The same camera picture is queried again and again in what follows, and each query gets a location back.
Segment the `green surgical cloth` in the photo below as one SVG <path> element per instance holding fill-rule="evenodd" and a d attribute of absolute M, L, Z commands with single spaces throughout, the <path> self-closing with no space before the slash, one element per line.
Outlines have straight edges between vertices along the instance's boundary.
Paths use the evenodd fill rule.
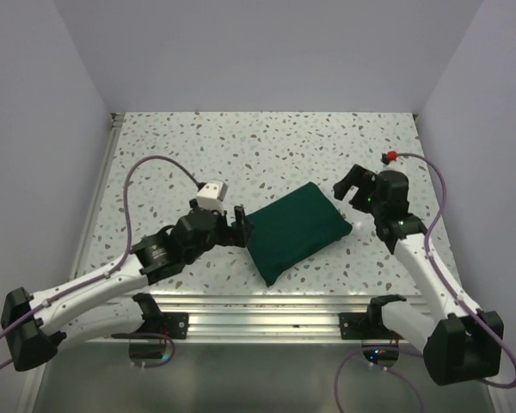
<path fill-rule="evenodd" d="M 251 213 L 247 220 L 253 226 L 247 249 L 267 287 L 353 229 L 313 182 Z"/>

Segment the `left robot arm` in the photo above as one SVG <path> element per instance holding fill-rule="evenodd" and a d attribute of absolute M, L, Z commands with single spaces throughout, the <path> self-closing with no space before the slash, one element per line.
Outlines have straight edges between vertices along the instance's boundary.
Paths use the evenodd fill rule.
<path fill-rule="evenodd" d="M 242 206 L 234 214 L 229 222 L 226 212 L 192 200 L 175 225 L 129 245 L 106 266 L 48 290 L 10 291 L 0 325 L 14 369 L 32 370 L 62 347 L 100 336 L 163 336 L 163 315 L 144 288 L 181 274 L 215 247 L 247 247 L 252 225 Z"/>

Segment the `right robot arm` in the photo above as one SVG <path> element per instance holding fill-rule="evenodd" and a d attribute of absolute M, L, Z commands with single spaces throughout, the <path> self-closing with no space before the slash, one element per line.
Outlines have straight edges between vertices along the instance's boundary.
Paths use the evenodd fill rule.
<path fill-rule="evenodd" d="M 370 300 L 357 329 L 375 337 L 393 333 L 422 354 L 438 385 L 486 379 L 500 371 L 499 344 L 504 323 L 495 311 L 481 306 L 457 283 L 430 241 L 423 221 L 409 211 L 409 179 L 400 171 L 372 172 L 355 164 L 333 186 L 342 200 L 350 188 L 353 209 L 370 214 L 378 238 L 404 266 L 426 300 L 425 316 L 399 294 Z"/>

